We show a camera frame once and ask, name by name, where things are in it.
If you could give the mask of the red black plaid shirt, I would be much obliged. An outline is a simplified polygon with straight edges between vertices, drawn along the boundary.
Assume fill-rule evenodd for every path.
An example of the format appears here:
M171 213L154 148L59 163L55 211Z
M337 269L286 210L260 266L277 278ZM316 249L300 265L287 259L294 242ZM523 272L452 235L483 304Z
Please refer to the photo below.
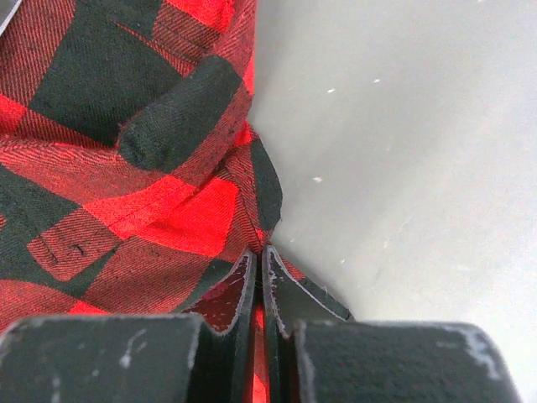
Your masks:
M177 317L257 258L254 1L21 1L1 37L1 399L177 402ZM253 396L270 402L261 276Z

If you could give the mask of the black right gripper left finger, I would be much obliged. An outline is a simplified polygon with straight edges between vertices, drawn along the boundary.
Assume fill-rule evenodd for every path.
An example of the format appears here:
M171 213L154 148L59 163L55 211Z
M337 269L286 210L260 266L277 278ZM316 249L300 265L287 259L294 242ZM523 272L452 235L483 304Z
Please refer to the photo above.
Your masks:
M177 402L250 402L257 256L243 250L231 271L177 317Z

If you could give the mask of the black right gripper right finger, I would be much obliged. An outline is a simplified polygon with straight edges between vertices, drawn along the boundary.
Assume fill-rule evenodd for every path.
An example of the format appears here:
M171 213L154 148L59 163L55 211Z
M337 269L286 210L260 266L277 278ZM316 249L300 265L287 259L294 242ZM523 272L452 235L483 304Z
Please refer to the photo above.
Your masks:
M286 264L269 244L260 260L264 351L270 402L298 402L293 331L297 321L350 322L352 314L328 291Z

